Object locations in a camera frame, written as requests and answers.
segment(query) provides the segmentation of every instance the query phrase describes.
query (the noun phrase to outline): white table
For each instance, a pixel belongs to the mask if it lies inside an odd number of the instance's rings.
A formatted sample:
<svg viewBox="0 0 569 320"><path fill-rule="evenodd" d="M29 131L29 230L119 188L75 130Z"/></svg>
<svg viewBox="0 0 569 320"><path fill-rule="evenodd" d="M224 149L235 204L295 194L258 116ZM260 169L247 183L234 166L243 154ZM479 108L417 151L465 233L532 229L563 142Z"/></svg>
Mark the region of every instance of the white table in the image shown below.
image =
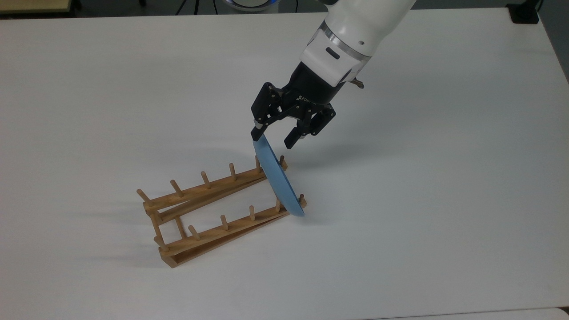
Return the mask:
<svg viewBox="0 0 569 320"><path fill-rule="evenodd" d="M253 168L250 104L323 14L0 21L6 319L358 319L569 305L569 86L541 24L412 11L292 151L286 217L176 269L135 193ZM184 216L273 206L268 183ZM165 225L164 236L177 230Z"/></svg>

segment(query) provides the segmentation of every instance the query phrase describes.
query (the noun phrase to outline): floor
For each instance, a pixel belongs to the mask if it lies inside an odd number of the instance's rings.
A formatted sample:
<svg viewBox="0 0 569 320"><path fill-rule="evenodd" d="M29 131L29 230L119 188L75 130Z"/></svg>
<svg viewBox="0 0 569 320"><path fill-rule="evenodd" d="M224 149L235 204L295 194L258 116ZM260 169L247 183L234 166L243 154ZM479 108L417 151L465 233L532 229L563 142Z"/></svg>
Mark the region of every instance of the floor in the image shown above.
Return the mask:
<svg viewBox="0 0 569 320"><path fill-rule="evenodd" d="M214 1L219 14L229 14L222 0L198 0L197 14L215 14ZM81 0L83 9L78 17L126 17L144 15L193 15L196 0L147 0L146 7L138 0ZM413 9L451 9L475 7L504 7L521 0L417 0ZM281 0L279 12L295 12L296 0ZM323 12L326 7L316 0L298 0L298 12ZM569 79L569 1L544 0L540 16L545 25L559 62Z"/></svg>

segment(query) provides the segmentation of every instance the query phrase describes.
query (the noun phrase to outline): wooden peg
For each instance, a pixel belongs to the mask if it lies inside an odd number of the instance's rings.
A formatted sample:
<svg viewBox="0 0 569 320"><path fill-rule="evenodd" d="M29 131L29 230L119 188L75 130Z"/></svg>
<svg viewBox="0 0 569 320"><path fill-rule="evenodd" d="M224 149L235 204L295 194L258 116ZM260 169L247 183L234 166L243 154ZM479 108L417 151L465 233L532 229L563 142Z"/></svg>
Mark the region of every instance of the wooden peg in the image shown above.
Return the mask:
<svg viewBox="0 0 569 320"><path fill-rule="evenodd" d="M205 187L207 189L211 189L212 184L209 182L208 176L207 176L207 174L205 174L205 171L201 172L201 177L204 180Z"/></svg>
<svg viewBox="0 0 569 320"><path fill-rule="evenodd" d="M259 158L255 156L255 166L257 167L257 173L261 173L261 163L259 162Z"/></svg>
<svg viewBox="0 0 569 320"><path fill-rule="evenodd" d="M146 204L152 206L152 201L150 201L150 198L144 192L142 192L142 190L138 189L137 194L141 196L142 200L144 200Z"/></svg>
<svg viewBox="0 0 569 320"><path fill-rule="evenodd" d="M251 217L251 221L255 221L255 207L249 206L249 216Z"/></svg>
<svg viewBox="0 0 569 320"><path fill-rule="evenodd" d="M235 174L235 167L232 163L229 164L229 171L231 171L231 178L233 181L237 181L237 175Z"/></svg>
<svg viewBox="0 0 569 320"><path fill-rule="evenodd" d="M169 251L170 249L168 248L168 246L164 243L164 239L162 239L161 237L155 236L154 237L154 242L156 242L164 251Z"/></svg>
<svg viewBox="0 0 569 320"><path fill-rule="evenodd" d="M201 240L200 235L197 234L196 228L194 228L191 224L188 226L189 231L192 233L192 236L196 240Z"/></svg>
<svg viewBox="0 0 569 320"><path fill-rule="evenodd" d="M184 196L184 193L182 192L182 190L180 189L180 187L176 183L176 180L174 180L174 179L170 180L170 184L172 185L174 190L176 190L176 193L178 194L179 197Z"/></svg>
<svg viewBox="0 0 569 320"><path fill-rule="evenodd" d="M180 231L180 236L182 236L182 239L187 238L188 235L184 230L184 225L182 225L182 220L180 220L180 216L175 216L174 220L176 220L176 224L178 225L178 231Z"/></svg>
<svg viewBox="0 0 569 320"><path fill-rule="evenodd" d="M223 230L225 231L229 230L229 226L227 225L227 219L225 218L225 215L221 215L221 224L223 225Z"/></svg>

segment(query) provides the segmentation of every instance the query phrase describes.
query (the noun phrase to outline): robotic arm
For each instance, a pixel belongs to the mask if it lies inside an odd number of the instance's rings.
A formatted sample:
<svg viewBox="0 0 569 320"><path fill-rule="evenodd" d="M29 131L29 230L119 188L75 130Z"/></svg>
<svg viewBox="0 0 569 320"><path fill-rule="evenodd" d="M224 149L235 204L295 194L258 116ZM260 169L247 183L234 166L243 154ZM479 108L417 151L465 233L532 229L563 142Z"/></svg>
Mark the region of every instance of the robotic arm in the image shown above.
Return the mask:
<svg viewBox="0 0 569 320"><path fill-rule="evenodd" d="M292 117L296 127L284 139L288 149L320 133L336 115L330 101L346 82L363 88L357 74L415 0L319 0L328 15L300 55L300 64L282 89L265 83L251 106L258 141L269 125Z"/></svg>

